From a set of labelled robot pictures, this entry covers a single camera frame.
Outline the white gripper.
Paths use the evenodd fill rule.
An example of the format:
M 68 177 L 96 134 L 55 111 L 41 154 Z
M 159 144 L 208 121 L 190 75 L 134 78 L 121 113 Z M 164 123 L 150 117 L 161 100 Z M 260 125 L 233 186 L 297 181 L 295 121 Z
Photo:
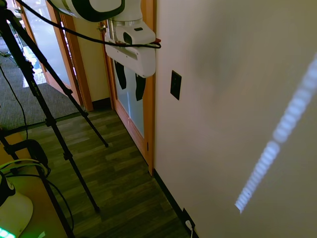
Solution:
M 143 45 L 156 39 L 153 31 L 117 31 L 120 40 L 131 40 L 132 44 L 141 44 L 140 47 L 106 46 L 106 53 L 115 60 L 115 70 L 121 89 L 126 88 L 126 76 L 124 66 L 133 70 L 136 79 L 136 101 L 143 98 L 146 79 L 154 75 L 156 71 L 156 53 L 153 48 Z

